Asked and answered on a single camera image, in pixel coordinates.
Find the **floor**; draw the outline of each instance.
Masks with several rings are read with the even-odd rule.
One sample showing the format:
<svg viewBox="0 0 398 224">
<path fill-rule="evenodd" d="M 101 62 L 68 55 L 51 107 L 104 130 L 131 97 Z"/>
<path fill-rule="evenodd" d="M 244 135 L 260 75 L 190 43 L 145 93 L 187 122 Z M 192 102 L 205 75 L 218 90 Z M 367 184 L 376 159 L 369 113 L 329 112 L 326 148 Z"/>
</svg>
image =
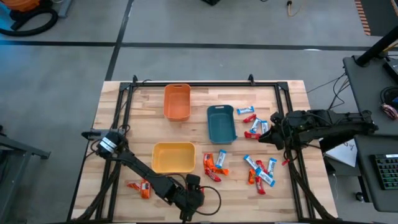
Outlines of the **floor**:
<svg viewBox="0 0 398 224">
<path fill-rule="evenodd" d="M 38 16 L 26 27 L 46 19 Z M 0 27 L 10 24 L 0 7 Z M 293 18 L 276 0 L 221 0 L 214 7 L 200 0 L 75 0 L 68 18 L 46 33 L 0 35 L 0 124 L 9 137 L 52 152 L 48 161 L 31 160 L 11 219 L 66 220 L 87 144 L 80 133 L 93 124 L 104 80 L 242 80 L 253 74 L 304 80 L 311 90 L 343 74 L 343 57 L 361 54 L 378 39 L 364 35 L 354 0 L 306 0 Z M 311 107 L 327 108 L 332 87 L 311 92 Z M 355 112 L 351 90 L 341 97 L 346 103 L 335 111 Z M 337 180 L 335 188 L 330 177 L 340 218 L 397 220 L 398 214 L 355 201 L 355 178 Z"/>
</svg>

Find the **keyboard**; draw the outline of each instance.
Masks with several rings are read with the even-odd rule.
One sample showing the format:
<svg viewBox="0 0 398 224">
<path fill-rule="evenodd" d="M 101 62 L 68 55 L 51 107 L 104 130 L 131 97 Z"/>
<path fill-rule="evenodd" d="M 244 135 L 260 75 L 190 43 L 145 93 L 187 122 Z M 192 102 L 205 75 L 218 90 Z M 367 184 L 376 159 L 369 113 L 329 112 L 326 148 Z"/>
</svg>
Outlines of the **keyboard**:
<svg viewBox="0 0 398 224">
<path fill-rule="evenodd" d="M 398 190 L 398 154 L 373 155 L 383 190 Z"/>
</svg>

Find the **wooden tabletop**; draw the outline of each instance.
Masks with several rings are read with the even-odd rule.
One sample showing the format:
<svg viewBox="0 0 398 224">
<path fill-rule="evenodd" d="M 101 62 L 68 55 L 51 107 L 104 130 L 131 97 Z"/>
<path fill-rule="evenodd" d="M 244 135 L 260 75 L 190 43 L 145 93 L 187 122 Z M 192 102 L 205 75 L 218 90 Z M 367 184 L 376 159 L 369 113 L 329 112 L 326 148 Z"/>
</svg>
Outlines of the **wooden tabletop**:
<svg viewBox="0 0 398 224">
<path fill-rule="evenodd" d="M 94 128 L 108 129 L 111 126 L 120 82 L 105 82 L 99 99 Z M 307 94 L 303 81 L 288 81 L 294 110 L 309 110 Z M 290 183 L 289 170 L 282 166 L 283 151 L 274 145 L 258 143 L 245 139 L 244 132 L 252 124 L 242 120 L 250 114 L 238 115 L 234 111 L 236 134 L 231 145 L 214 145 L 208 137 L 206 110 L 211 105 L 231 105 L 244 108 L 253 105 L 257 117 L 269 120 L 277 111 L 274 89 L 272 87 L 193 87 L 191 89 L 191 116 L 188 121 L 170 122 L 163 116 L 164 88 L 144 87 L 134 92 L 127 134 L 130 150 L 150 167 L 152 150 L 157 142 L 192 142 L 196 147 L 196 168 L 192 174 L 201 176 L 201 185 L 218 189 L 222 196 L 221 210 L 213 216 L 195 214 L 193 222 L 274 222 L 296 221 L 295 205 Z M 229 169 L 229 175 L 219 175 L 221 182 L 213 182 L 205 175 L 203 153 L 212 152 L 217 158 L 218 151 L 224 149 L 227 156 L 223 168 Z M 270 187 L 264 183 L 266 195 L 259 195 L 255 185 L 248 184 L 249 165 L 243 161 L 249 154 L 254 160 L 262 160 L 265 165 L 271 157 L 277 159 L 274 179 L 276 184 Z M 310 188 L 321 204 L 334 216 L 337 216 L 329 180 L 319 149 L 308 147 L 303 150 L 305 166 Z M 73 209 L 72 218 L 81 215 L 94 199 L 101 185 L 105 160 L 91 155 L 84 163 L 80 185 Z M 114 222 L 180 222 L 180 210 L 167 205 L 152 191 L 149 200 L 131 188 L 129 182 L 139 183 L 141 178 L 127 167 L 121 170 Z M 307 214 L 303 193 L 300 193 L 304 214 Z M 205 190 L 203 212 L 212 212 L 218 206 L 217 195 Z"/>
</svg>

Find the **yellow basket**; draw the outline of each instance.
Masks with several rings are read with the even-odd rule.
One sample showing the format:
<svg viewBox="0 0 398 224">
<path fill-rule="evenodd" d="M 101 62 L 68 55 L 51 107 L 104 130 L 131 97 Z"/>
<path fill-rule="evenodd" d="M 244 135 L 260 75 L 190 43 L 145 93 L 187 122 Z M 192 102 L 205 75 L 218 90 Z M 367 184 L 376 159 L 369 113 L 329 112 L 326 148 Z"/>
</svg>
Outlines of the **yellow basket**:
<svg viewBox="0 0 398 224">
<path fill-rule="evenodd" d="M 195 146 L 190 142 L 159 142 L 152 152 L 156 173 L 189 173 L 195 169 Z"/>
</svg>

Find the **headphones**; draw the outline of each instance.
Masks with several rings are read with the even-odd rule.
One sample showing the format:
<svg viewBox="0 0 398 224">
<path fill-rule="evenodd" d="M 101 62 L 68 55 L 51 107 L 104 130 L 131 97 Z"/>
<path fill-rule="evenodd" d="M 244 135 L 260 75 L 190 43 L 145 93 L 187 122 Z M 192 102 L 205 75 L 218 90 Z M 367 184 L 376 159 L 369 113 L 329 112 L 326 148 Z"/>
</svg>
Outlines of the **headphones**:
<svg viewBox="0 0 398 224">
<path fill-rule="evenodd" d="M 381 109 L 393 120 L 398 119 L 398 87 L 387 87 L 380 92 Z"/>
</svg>

